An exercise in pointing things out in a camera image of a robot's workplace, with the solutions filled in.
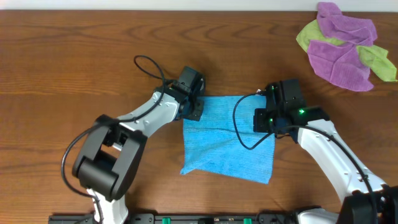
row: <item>purple cloth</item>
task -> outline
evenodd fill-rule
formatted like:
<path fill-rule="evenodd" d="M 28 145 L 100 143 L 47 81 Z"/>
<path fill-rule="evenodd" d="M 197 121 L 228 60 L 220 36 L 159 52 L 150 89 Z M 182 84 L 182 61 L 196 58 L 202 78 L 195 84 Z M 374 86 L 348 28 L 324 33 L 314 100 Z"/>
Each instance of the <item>purple cloth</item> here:
<path fill-rule="evenodd" d="M 315 74 L 326 81 L 353 91 L 373 88 L 368 80 L 370 68 L 362 64 L 354 44 L 335 46 L 311 40 L 307 53 Z"/>
<path fill-rule="evenodd" d="M 377 39 L 376 28 L 370 19 L 343 16 L 332 2 L 318 3 L 317 21 L 325 37 L 337 38 L 357 45 L 372 46 Z"/>
<path fill-rule="evenodd" d="M 346 43 L 335 46 L 311 40 L 307 53 L 315 74 L 338 87 L 353 91 L 371 90 L 370 68 L 360 61 L 356 45 L 372 46 L 377 39 L 372 20 L 343 16 L 335 3 L 320 2 L 317 21 L 325 37 Z"/>

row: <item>wire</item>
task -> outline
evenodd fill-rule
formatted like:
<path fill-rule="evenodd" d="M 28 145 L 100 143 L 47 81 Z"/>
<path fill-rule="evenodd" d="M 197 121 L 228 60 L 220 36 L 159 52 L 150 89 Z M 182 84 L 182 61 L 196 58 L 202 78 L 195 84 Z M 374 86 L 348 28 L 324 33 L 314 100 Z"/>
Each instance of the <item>wire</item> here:
<path fill-rule="evenodd" d="M 343 146 L 340 142 L 338 142 L 338 141 L 335 139 L 334 136 L 331 136 L 331 135 L 329 135 L 329 134 L 327 134 L 327 133 L 325 133 L 325 132 L 323 132 L 323 131 L 321 131 L 321 130 L 319 130 L 319 129 L 317 129 L 317 128 L 313 128 L 313 127 L 309 127 L 309 126 L 288 125 L 288 126 L 284 126 L 284 127 L 281 127 L 281 128 L 275 128 L 275 129 L 273 130 L 273 132 L 270 132 L 270 133 L 266 134 L 266 135 L 265 135 L 264 137 L 262 137 L 257 143 L 255 143 L 252 147 L 247 147 L 247 146 L 242 142 L 242 139 L 240 138 L 238 129 L 237 129 L 237 127 L 236 127 L 236 122 L 235 122 L 235 111 L 236 111 L 236 108 L 238 107 L 239 103 L 240 103 L 243 99 L 245 99 L 246 97 L 249 97 L 249 96 L 253 96 L 253 95 L 256 95 L 256 93 L 252 93 L 252 94 L 249 94 L 249 95 L 246 95 L 246 96 L 243 96 L 242 98 L 240 98 L 240 99 L 238 100 L 238 102 L 236 102 L 235 107 L 234 107 L 234 111 L 233 111 L 233 113 L 232 113 L 232 120 L 233 120 L 233 123 L 234 123 L 235 132 L 236 132 L 236 135 L 237 135 L 237 137 L 238 137 L 238 139 L 239 139 L 239 142 L 242 144 L 242 146 L 245 147 L 246 149 L 252 150 L 252 149 L 254 149 L 255 147 L 257 147 L 261 142 L 263 142 L 263 140 L 265 140 L 266 138 L 268 138 L 271 134 L 273 134 L 273 133 L 274 133 L 274 134 L 277 134 L 279 131 L 281 131 L 281 130 L 283 130 L 283 129 L 290 129 L 290 128 L 303 128 L 303 129 L 308 129 L 308 130 L 311 130 L 311 131 L 314 131 L 314 132 L 316 132 L 316 133 L 318 133 L 318 134 L 323 135 L 324 137 L 326 137 L 326 138 L 328 138 L 329 140 L 331 140 L 332 142 L 334 142 L 334 143 L 343 151 L 343 153 L 348 157 L 348 159 L 353 163 L 353 165 L 355 166 L 355 168 L 356 168 L 357 171 L 359 172 L 359 174 L 360 174 L 360 176 L 361 176 L 363 182 L 364 182 L 365 185 L 366 185 L 366 188 L 368 189 L 368 192 L 369 192 L 369 195 L 370 195 L 370 198 L 371 198 L 371 204 L 372 204 L 373 213 L 374 213 L 374 214 L 373 214 L 373 215 L 374 215 L 373 223 L 377 224 L 377 206 L 376 206 L 376 199 L 374 198 L 374 192 L 373 192 L 372 187 L 371 187 L 371 185 L 370 185 L 370 183 L 369 183 L 369 181 L 368 181 L 368 175 L 366 175 L 366 174 L 363 172 L 362 168 L 358 165 L 358 163 L 355 161 L 355 159 L 352 157 L 352 155 L 347 151 L 346 148 L 344 148 L 344 146 Z"/>
<path fill-rule="evenodd" d="M 157 76 L 155 76 L 155 75 L 153 75 L 153 74 L 147 72 L 147 71 L 144 70 L 140 65 L 138 65 L 138 63 L 137 63 L 137 59 L 138 59 L 138 58 L 145 58 L 145 59 L 150 60 L 150 61 L 156 66 L 156 68 L 158 69 L 158 71 L 159 71 L 159 73 L 160 73 L 160 77 L 157 77 Z M 95 131 L 95 130 L 97 130 L 98 128 L 103 127 L 103 126 L 115 125 L 115 124 L 119 124 L 119 123 L 122 123 L 122 122 L 133 122 L 133 121 L 136 121 L 136 120 L 138 120 L 138 119 L 141 119 L 141 118 L 143 118 L 144 116 L 146 116 L 147 114 L 149 114 L 152 110 L 154 110 L 154 109 L 156 108 L 156 106 L 162 101 L 162 98 L 163 98 L 163 95 L 164 95 L 164 92 L 165 92 L 165 89 L 166 89 L 166 86 L 167 86 L 167 81 L 166 81 L 166 79 L 164 78 L 164 73 L 163 73 L 162 69 L 160 68 L 160 66 L 158 65 L 158 63 L 156 63 L 153 59 L 151 59 L 151 58 L 148 57 L 148 56 L 145 56 L 145 55 L 136 55 L 136 56 L 134 57 L 134 64 L 135 64 L 135 65 L 138 67 L 138 69 L 141 70 L 142 72 L 144 72 L 144 73 L 150 75 L 151 77 L 158 78 L 158 79 L 161 79 L 161 80 L 162 80 L 162 91 L 160 92 L 159 99 L 158 99 L 158 100 L 154 103 L 154 105 L 152 105 L 147 111 L 143 112 L 143 113 L 140 114 L 139 116 L 133 117 L 133 118 L 131 118 L 131 119 L 112 119 L 111 121 L 108 121 L 108 122 L 105 122 L 105 123 L 101 123 L 101 124 L 97 124 L 97 125 L 94 125 L 94 126 L 88 128 L 88 129 L 86 129 L 86 130 L 83 131 L 81 134 L 79 134 L 79 135 L 69 144 L 69 146 L 67 147 L 67 149 L 66 149 L 66 151 L 65 151 L 65 153 L 64 153 L 64 155 L 63 155 L 63 157 L 62 157 L 62 161 L 61 161 L 61 176 L 62 176 L 63 182 L 65 183 L 65 185 L 66 185 L 72 192 L 74 192 L 74 193 L 76 193 L 76 194 L 78 194 L 78 195 L 84 196 L 84 197 L 92 198 L 92 199 L 95 201 L 95 204 L 96 204 L 96 206 L 97 206 L 97 208 L 98 208 L 98 211 L 99 211 L 99 223 L 102 223 L 102 221 L 103 221 L 103 212 L 102 212 L 102 209 L 101 209 L 101 205 L 100 205 L 100 200 L 99 200 L 99 198 L 98 198 L 96 195 L 86 194 L 86 193 L 81 192 L 81 191 L 79 191 L 78 189 L 74 188 L 74 186 L 72 186 L 72 185 L 69 183 L 69 181 L 67 180 L 67 177 L 66 177 L 66 175 L 65 175 L 65 164 L 66 164 L 67 157 L 68 157 L 68 155 L 69 155 L 70 150 L 71 150 L 71 149 L 74 147 L 74 145 L 75 145 L 79 140 L 81 140 L 85 135 L 87 135 L 87 134 L 89 134 L 89 133 L 91 133 L 91 132 L 93 132 L 93 131 Z"/>

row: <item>blue cloth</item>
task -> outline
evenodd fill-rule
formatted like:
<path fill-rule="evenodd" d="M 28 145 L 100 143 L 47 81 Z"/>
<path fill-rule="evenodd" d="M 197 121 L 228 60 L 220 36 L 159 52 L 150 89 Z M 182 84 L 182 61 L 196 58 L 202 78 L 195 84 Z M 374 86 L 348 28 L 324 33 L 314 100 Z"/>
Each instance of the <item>blue cloth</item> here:
<path fill-rule="evenodd" d="M 270 136 L 253 150 L 245 149 L 236 137 L 232 112 L 241 96 L 204 96 L 200 121 L 184 120 L 185 164 L 181 174 L 194 169 L 268 184 L 272 174 L 275 137 Z M 236 125 L 247 146 L 265 133 L 253 131 L 254 109 L 265 108 L 264 96 L 249 96 L 236 109 Z"/>

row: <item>wooden table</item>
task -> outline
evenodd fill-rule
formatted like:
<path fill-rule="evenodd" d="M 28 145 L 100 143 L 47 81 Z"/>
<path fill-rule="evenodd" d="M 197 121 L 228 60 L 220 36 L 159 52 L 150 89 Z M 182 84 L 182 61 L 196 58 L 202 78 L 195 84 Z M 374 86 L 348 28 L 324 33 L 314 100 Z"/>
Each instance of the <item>wooden table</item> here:
<path fill-rule="evenodd" d="M 398 14 L 372 19 L 376 44 L 398 65 Z M 132 58 L 145 54 L 166 75 L 184 65 L 206 75 L 206 94 L 244 95 L 269 82 L 299 78 L 309 105 L 321 105 L 356 155 L 398 184 L 398 83 L 355 93 L 318 78 L 295 41 L 316 12 L 0 12 L 0 223 L 45 223 L 52 213 L 87 213 L 92 202 L 60 177 L 68 143 L 101 114 L 119 116 L 147 101 L 160 82 Z M 67 162 L 68 174 L 79 144 Z M 133 211 L 257 213 L 340 202 L 317 163 L 292 140 L 277 141 L 269 185 L 202 171 L 180 175 L 182 122 L 148 141 L 126 195 Z M 68 176 L 74 185 L 78 182 Z"/>

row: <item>pile of cloths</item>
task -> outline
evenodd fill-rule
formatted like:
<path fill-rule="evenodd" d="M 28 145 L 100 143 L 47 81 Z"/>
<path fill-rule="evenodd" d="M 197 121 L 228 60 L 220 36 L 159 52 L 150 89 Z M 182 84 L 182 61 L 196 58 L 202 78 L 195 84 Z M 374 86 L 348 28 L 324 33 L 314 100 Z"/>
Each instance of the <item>pile of cloths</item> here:
<path fill-rule="evenodd" d="M 396 67 L 388 51 L 373 42 L 376 28 L 370 19 L 343 16 L 332 2 L 318 3 L 317 19 L 296 40 L 308 53 L 315 74 L 341 88 L 369 91 L 370 69 L 385 82 L 396 82 Z"/>

